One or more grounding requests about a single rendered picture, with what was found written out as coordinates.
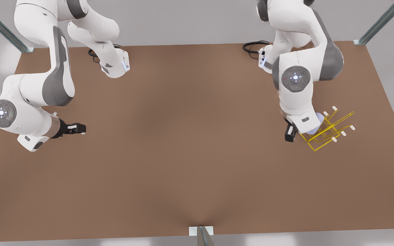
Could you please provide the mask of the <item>silver frame post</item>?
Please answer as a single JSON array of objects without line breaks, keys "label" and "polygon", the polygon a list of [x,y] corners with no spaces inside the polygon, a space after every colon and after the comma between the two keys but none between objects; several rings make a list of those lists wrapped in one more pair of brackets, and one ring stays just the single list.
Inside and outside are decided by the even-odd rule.
[{"label": "silver frame post", "polygon": [[394,17],[394,2],[354,45],[366,45]]},{"label": "silver frame post", "polygon": [[214,235],[213,226],[198,226],[198,227],[189,227],[189,236],[197,237],[197,246],[215,246],[215,243],[212,239]]},{"label": "silver frame post", "polygon": [[27,47],[5,24],[0,21],[0,34],[22,53],[32,53],[33,47]]}]

